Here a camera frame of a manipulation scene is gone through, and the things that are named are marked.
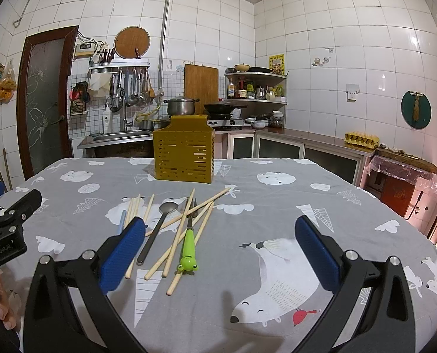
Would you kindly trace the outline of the person left hand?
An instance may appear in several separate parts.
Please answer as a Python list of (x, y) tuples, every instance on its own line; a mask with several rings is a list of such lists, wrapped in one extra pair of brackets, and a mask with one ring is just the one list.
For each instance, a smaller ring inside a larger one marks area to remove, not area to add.
[(9, 298), (4, 290), (0, 275), (0, 320), (7, 330), (13, 330), (17, 325), (17, 318), (9, 305)]

